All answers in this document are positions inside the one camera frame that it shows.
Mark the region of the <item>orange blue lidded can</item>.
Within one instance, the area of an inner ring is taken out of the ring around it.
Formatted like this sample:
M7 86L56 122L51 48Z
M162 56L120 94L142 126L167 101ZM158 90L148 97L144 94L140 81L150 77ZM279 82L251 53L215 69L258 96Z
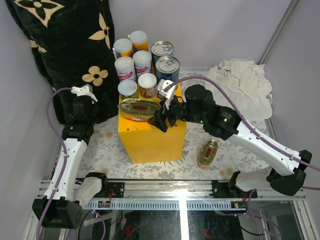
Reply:
M116 58L120 57L132 57L134 54L133 44L127 38L120 38L115 41L113 49L116 55Z

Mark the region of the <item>brown can white lid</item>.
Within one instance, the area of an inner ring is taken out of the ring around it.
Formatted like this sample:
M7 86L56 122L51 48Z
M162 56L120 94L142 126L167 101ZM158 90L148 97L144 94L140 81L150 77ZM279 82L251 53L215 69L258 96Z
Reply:
M138 78L140 95L145 99L156 96L157 78L152 73L144 73Z

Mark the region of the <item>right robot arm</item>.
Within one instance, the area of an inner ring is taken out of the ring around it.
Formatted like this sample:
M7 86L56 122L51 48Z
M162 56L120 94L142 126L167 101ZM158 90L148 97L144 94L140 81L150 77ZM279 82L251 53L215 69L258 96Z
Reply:
M240 197L254 189L271 188L280 194L294 196L304 185L306 164L312 154L281 145L255 129L232 108L217 105L211 91L196 84L185 90L180 102L170 80L161 80L156 87L160 109L148 122L162 132L176 121L202 124L211 136L228 140L264 160L268 167L250 172L236 171L228 183L228 192Z

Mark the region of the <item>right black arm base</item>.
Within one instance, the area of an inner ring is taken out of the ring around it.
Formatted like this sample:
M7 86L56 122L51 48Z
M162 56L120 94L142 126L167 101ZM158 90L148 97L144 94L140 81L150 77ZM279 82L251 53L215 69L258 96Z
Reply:
M212 191L209 194L214 199L244 199L249 197L250 191L243 191L236 186L236 177L240 171L235 171L229 181L212 180Z

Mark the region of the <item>blue round tin can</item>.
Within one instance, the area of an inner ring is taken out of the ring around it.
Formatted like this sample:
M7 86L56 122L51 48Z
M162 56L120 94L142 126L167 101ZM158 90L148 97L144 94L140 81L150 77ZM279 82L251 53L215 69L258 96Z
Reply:
M151 46L151 56L152 62L155 62L164 56L173 56L174 55L174 46L169 41L160 40L155 42Z

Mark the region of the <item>black floral plush pillow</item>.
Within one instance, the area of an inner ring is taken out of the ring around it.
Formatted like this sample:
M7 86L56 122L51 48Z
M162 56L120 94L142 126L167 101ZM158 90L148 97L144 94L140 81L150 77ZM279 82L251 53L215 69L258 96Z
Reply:
M53 106L59 123L72 118L70 88L87 84L97 98L98 123L118 114L115 27L107 0L8 0L6 6L29 40L40 74L58 91Z

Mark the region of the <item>yellow wooden shelf box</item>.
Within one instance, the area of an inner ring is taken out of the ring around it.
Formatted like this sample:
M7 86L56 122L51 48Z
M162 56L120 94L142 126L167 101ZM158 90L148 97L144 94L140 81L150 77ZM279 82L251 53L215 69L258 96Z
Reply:
M134 164L177 161L182 157L187 124L181 120L168 126L166 132L139 121L132 113L123 113L123 99L119 100L118 134Z

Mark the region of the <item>grey lidded small can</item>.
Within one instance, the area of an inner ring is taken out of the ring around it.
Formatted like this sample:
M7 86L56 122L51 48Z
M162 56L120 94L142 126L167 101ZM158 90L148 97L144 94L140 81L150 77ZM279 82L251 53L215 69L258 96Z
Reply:
M134 80L126 79L121 81L118 84L117 90L123 100L128 98L139 98L138 85Z

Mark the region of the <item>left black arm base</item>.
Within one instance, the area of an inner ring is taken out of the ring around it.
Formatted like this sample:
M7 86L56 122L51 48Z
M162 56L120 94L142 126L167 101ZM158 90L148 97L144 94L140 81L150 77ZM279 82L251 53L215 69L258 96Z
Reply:
M122 199L125 193L125 183L124 182L110 182L107 186L106 191L101 193L102 198L107 200Z

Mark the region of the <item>orange lidded front can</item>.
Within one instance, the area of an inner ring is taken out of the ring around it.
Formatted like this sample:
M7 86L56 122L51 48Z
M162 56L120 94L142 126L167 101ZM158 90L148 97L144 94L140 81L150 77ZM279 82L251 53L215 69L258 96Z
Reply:
M129 36L129 40L132 43L133 52L148 51L148 36L143 31L134 31Z

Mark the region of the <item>red white lidded can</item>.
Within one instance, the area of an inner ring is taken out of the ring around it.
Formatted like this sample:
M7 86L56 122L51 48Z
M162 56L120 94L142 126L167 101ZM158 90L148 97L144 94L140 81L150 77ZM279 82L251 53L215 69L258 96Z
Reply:
M117 76L120 82L124 80L137 81L134 60L129 56L119 57L115 62L114 66L117 72Z

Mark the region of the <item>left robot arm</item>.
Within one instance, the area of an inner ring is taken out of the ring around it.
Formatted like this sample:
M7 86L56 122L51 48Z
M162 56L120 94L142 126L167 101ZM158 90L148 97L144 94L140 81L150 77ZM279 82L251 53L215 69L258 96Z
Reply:
M112 192L107 175L101 172L88 173L75 188L80 162L94 132L98 104L92 96L81 95L74 98L72 107L72 121L59 135L61 153L54 175L43 197L32 204L39 228L76 229L91 199Z

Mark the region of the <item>gold oval tin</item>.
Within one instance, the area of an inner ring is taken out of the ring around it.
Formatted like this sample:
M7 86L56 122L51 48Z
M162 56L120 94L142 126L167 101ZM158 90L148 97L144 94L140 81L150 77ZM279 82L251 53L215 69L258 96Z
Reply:
M218 151L218 143L215 140L208 140L205 145L202 147L198 158L197 158L197 164L200 168L206 169L208 168L213 160L215 159L215 156Z
M119 104L122 116L136 122L147 122L160 108L158 102L144 98L126 98Z

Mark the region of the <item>dark round tin can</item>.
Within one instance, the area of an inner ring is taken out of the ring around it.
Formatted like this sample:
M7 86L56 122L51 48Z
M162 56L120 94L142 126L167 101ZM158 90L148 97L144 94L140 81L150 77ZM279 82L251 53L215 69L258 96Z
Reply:
M162 56L155 62L155 72L158 82L160 80L175 82L179 79L180 61L174 56Z

